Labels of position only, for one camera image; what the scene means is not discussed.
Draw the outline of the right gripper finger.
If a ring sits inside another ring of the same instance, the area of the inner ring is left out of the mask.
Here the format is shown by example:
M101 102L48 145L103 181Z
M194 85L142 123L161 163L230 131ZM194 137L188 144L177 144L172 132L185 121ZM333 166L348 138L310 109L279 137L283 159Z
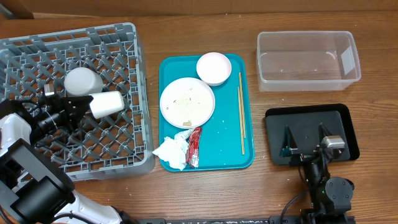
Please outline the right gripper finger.
M326 128L326 126L323 123L320 123L318 125L318 132L319 132L319 138L323 139L324 137L327 136L332 136L333 134Z
M285 126L285 128L284 128L284 139L282 142L282 148L283 149L296 149L297 148L297 144L295 142L293 134L288 126Z

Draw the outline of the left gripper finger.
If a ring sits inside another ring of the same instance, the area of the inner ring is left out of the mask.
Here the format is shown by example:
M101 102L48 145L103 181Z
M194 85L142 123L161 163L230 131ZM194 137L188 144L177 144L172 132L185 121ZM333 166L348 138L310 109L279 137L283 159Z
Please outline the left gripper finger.
M90 103L93 101L93 97L88 96L76 96L76 97L63 97L61 101L65 107L79 108L79 107L90 107Z
M89 110L89 107L73 107L73 132L80 127L80 121Z

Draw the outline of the grey white bowl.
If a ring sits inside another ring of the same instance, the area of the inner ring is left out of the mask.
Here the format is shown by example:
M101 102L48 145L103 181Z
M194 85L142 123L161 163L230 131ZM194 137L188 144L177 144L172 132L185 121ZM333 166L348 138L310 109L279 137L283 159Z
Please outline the grey white bowl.
M89 68L78 67L67 73L64 87L70 97L86 96L102 92L103 80Z

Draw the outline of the white cup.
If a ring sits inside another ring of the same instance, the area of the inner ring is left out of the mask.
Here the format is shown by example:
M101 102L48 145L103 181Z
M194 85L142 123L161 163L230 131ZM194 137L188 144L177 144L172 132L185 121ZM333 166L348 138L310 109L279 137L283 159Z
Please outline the white cup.
M95 119L108 116L124 109L124 100L119 91L90 94L93 100L90 110Z

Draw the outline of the red snack wrapper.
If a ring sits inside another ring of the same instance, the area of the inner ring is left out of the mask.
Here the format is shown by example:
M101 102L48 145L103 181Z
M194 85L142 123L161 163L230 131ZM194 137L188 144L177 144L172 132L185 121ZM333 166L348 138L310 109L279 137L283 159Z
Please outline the red snack wrapper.
M186 162L192 168L197 168L199 165L199 144L201 138L202 128L197 127L193 130L188 139L188 151L186 153Z

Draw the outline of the white napkin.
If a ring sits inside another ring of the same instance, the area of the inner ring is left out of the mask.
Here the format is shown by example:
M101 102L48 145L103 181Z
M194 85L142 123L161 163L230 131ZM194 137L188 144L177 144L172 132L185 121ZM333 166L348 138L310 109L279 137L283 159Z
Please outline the white napkin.
M162 161L168 162L173 169L184 170L187 165L188 138L194 129L177 133L174 138L164 137L163 143L152 153Z

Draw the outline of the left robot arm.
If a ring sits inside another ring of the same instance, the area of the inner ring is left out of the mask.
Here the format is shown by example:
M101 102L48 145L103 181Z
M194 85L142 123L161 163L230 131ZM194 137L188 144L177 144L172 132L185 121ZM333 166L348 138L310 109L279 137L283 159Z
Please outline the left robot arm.
M73 133L88 110L108 115L105 99L116 100L110 112L124 108L120 92L87 96L44 95L32 116L27 100L1 102L1 217L6 223L135 223L126 212L98 204L75 189L58 166L36 150L38 141L66 129Z

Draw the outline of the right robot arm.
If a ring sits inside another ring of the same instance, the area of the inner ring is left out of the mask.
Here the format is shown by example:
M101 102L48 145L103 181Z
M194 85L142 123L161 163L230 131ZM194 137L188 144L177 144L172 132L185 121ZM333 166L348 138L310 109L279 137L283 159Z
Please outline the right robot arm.
M345 149L340 135L333 135L323 124L318 125L320 142L313 154L299 151L294 136L288 126L284 128L284 138L279 156L290 159L289 166L298 167L300 178L307 190L295 196L283 209L279 223L287 223L287 209L300 197L309 194L312 207L302 210L294 223L355 223L354 217L347 216L351 210L354 183L342 177L332 177L327 164L338 159Z

